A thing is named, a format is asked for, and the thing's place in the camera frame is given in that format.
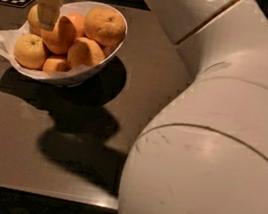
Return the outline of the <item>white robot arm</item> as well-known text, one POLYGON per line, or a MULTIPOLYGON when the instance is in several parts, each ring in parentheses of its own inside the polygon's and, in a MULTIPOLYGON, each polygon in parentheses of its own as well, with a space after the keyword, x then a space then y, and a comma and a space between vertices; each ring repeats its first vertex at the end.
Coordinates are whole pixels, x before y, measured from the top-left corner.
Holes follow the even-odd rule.
POLYGON ((268 214, 268 20, 255 0, 145 0, 193 83, 145 127, 118 214, 268 214))

